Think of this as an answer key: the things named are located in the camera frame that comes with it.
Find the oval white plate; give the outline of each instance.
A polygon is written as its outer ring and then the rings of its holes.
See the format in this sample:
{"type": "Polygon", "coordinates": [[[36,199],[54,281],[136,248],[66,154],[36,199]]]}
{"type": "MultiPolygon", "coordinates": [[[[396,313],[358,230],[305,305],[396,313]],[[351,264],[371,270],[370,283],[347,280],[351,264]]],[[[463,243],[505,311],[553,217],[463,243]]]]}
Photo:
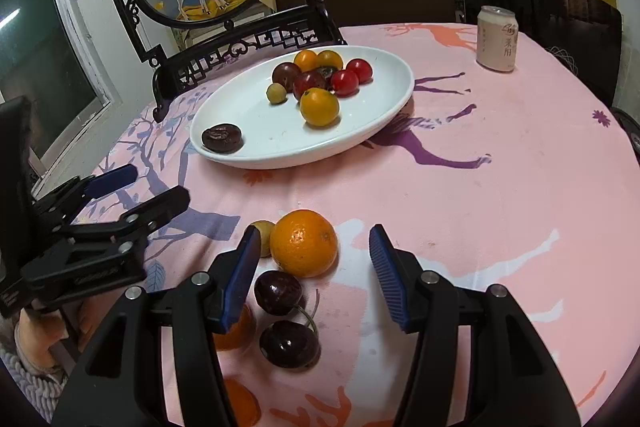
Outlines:
{"type": "Polygon", "coordinates": [[[382,129],[404,107],[414,92],[414,74],[397,55],[364,46],[324,46],[346,64],[364,58],[373,68],[373,82],[360,92],[340,98],[340,121],[330,127],[309,127],[293,94],[280,105],[267,100],[271,72],[281,62],[292,62],[297,52],[272,58],[243,71],[216,90],[191,122],[191,143],[214,162],[243,169],[280,169],[315,162],[341,153],[382,129]],[[202,145],[202,132],[220,123],[242,131],[244,145],[231,154],[217,154],[202,145]]]}

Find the printed tablecloth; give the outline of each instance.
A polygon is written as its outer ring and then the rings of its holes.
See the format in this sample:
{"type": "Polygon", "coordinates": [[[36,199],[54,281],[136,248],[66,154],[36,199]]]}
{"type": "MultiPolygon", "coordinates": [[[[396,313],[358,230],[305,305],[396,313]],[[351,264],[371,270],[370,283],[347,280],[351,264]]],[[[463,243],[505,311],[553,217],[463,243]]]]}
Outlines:
{"type": "MultiPolygon", "coordinates": [[[[189,209],[150,236],[149,291],[207,269],[257,219],[275,222],[310,208],[331,221],[337,269],[303,280],[308,296],[320,292],[318,365],[305,373],[274,367],[257,337],[244,351],[220,354],[223,374],[258,399],[261,426],[391,425],[416,335],[404,335],[389,318],[367,248],[376,223],[455,285],[506,285],[586,422],[640,344],[640,320],[633,319],[640,309],[640,175],[624,132],[524,35],[511,74],[475,62],[474,26],[367,26],[344,28],[343,35],[350,44],[398,54],[415,73],[412,99],[377,135],[332,158],[277,171],[234,169],[199,156],[189,126],[202,102],[257,60],[284,53],[258,52],[213,71],[212,80],[175,100],[162,123],[153,122],[151,107],[136,118],[95,172],[133,163],[139,180],[92,203],[81,220],[117,219],[177,184],[190,190],[189,209]]],[[[261,260],[258,274],[273,268],[271,259],[261,260]]],[[[120,293],[86,304],[94,324],[120,293]]],[[[258,308],[253,291],[248,302],[259,335],[274,317],[258,308]]],[[[169,419],[180,423],[169,331],[163,340],[169,419]]],[[[465,341],[461,335],[460,375],[468,367],[465,341]]],[[[465,386],[458,379],[451,422],[463,417],[465,386]]]]}

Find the dark brown pastry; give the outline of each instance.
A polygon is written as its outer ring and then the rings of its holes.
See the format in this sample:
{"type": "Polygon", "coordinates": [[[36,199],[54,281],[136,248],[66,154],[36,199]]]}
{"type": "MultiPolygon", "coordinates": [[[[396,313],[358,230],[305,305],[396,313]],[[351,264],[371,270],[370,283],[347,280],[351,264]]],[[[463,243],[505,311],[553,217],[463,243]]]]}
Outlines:
{"type": "Polygon", "coordinates": [[[202,133],[202,144],[213,152],[233,152],[242,147],[242,131],[232,123],[221,123],[202,133]]]}

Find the knitted sweater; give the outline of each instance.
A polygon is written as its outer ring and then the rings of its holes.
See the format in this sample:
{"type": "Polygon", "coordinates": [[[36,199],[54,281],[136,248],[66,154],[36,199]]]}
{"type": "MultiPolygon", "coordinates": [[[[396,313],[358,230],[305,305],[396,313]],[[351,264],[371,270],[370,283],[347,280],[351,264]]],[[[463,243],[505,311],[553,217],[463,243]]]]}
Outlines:
{"type": "Polygon", "coordinates": [[[47,422],[51,423],[66,378],[60,384],[48,377],[36,377],[25,369],[17,354],[16,325],[17,320],[4,319],[0,316],[0,360],[31,405],[47,422]]]}

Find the white can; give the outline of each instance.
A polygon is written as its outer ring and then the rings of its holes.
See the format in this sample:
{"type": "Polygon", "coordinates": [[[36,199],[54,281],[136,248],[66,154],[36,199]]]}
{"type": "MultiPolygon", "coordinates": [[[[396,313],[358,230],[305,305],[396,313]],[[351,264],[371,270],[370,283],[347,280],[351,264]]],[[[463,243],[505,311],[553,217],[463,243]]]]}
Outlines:
{"type": "Polygon", "coordinates": [[[515,13],[496,6],[482,6],[478,14],[478,63],[491,70],[510,73],[516,65],[517,50],[515,13]]]}

